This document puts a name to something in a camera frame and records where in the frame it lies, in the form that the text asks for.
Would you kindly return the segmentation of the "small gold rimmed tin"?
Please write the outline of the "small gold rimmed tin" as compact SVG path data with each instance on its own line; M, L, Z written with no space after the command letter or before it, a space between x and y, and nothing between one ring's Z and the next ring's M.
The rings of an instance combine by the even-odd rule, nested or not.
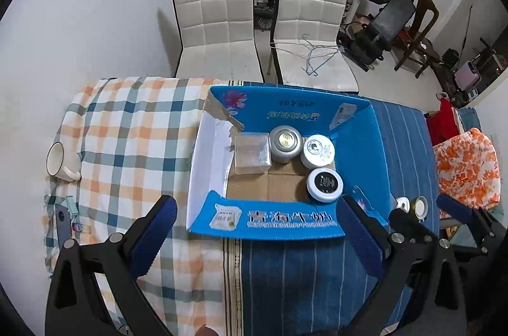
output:
M418 222L426 219L429 211L429 204L425 196L418 196L410 201L410 214Z

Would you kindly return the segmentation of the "small white round case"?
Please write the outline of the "small white round case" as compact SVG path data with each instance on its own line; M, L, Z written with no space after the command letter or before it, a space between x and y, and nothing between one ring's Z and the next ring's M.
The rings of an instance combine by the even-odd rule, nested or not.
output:
M395 208L409 213L411 211L411 202L407 197L399 197L395 199Z

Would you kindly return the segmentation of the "white jar with black lid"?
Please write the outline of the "white jar with black lid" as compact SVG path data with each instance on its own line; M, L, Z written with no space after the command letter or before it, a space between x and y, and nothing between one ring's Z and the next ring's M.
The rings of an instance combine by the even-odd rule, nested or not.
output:
M307 195L321 204L331 204L338 200L344 190L341 176L331 168L316 168L306 178Z

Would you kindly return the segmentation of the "clear acrylic box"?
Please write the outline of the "clear acrylic box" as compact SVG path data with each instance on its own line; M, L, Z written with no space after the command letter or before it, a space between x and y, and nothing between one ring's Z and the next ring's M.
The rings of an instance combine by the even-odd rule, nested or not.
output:
M271 168L270 137L267 133L243 133L234 139L236 175L260 175Z

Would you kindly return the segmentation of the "orange floral cushion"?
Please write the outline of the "orange floral cushion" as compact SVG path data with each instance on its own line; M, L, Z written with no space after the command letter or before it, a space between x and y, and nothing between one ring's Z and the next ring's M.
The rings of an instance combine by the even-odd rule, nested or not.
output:
M500 203L501 176L492 141L472 128L433 147L439 193L463 205L491 210Z

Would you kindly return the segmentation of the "white ceramic mug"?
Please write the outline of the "white ceramic mug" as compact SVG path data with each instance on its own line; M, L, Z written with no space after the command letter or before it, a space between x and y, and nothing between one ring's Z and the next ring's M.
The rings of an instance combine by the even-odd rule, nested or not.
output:
M81 180L82 161L80 155L57 141L50 147L46 156L46 172L62 181Z

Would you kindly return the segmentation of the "pink box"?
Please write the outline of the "pink box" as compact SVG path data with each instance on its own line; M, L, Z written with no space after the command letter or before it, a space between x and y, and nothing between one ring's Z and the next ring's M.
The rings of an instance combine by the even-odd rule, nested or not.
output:
M473 61L464 63L455 73L455 80L458 88L468 91L480 81L480 73Z

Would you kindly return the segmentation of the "plaid orange blue cloth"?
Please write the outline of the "plaid orange blue cloth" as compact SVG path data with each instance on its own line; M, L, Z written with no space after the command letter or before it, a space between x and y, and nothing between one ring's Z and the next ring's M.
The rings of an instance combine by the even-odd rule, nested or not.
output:
M139 287L175 335L209 326L241 335L241 246L190 234L186 210L190 163L211 79L102 79L77 93L56 140L77 152L78 182L48 179L44 198L46 269L58 258L55 210L66 205L82 244L126 231L168 194L177 221Z

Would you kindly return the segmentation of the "white jar with printed lid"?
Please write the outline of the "white jar with printed lid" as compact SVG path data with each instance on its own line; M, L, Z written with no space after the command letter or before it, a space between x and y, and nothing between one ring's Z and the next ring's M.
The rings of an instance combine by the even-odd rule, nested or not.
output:
M314 134L307 137L300 152L300 160L308 169L328 167L334 163L335 147L330 138Z

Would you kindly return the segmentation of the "blue milk carton box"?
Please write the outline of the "blue milk carton box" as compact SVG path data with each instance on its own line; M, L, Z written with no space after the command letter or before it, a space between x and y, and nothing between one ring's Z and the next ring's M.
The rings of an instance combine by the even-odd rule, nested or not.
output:
M289 125L302 137L322 135L335 148L330 167L344 193L387 225L392 209L387 160L368 100L292 87L219 86L208 91L190 168L186 228L245 240L310 240L344 236L334 203L310 199L310 169L299 157L236 170L235 137L267 135Z

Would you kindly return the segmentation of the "silver tin with gold lid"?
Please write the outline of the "silver tin with gold lid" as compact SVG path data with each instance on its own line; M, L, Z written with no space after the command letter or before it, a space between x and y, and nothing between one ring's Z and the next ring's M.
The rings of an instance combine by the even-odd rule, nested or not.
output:
M280 125L269 134L271 158L278 163L288 163L302 150L303 141L300 133L290 125Z

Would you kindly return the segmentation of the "black weight bench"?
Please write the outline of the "black weight bench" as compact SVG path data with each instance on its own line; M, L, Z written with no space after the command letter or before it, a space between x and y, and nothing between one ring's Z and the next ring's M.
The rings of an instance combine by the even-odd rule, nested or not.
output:
M377 59L383 60L383 52L391 50L391 43L415 13L411 0L390 0L369 24L351 39L338 32L336 43L361 69L368 72Z

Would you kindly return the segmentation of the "brown wooden chair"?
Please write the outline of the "brown wooden chair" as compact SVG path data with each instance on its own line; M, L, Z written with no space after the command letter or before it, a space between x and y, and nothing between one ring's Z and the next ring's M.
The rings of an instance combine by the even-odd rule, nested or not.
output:
M426 24L424 29L421 30L420 27L427 12L432 13L432 18ZM402 59L396 63L396 66L394 67L395 71L398 71L406 61L410 60L411 55L414 52L419 52L424 55L424 61L418 61L415 58L412 59L414 63L418 63L420 65L420 69L415 74L416 78L419 78L422 73L432 65L434 61L439 60L439 56L434 51L433 47L430 49L423 47L424 43L430 44L429 40L426 38L426 35L436 24L438 17L439 10L433 0L417 0L417 6L412 25L406 31L406 35L409 39L409 46L405 49Z

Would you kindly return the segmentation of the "right white padded chair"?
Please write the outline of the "right white padded chair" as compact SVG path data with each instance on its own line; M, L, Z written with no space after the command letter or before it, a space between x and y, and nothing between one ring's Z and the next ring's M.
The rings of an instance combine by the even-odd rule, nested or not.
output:
M276 0L271 40L297 40L302 34L318 44L337 45L336 38L344 15L346 0ZM279 84L357 94L357 78L342 52L308 76L302 69L305 61L271 48L271 62Z

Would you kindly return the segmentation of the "left white padded chair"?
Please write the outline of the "left white padded chair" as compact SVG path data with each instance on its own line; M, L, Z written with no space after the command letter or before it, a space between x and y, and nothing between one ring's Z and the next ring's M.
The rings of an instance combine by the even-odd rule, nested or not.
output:
M172 0L181 42L176 78L263 82L254 0Z

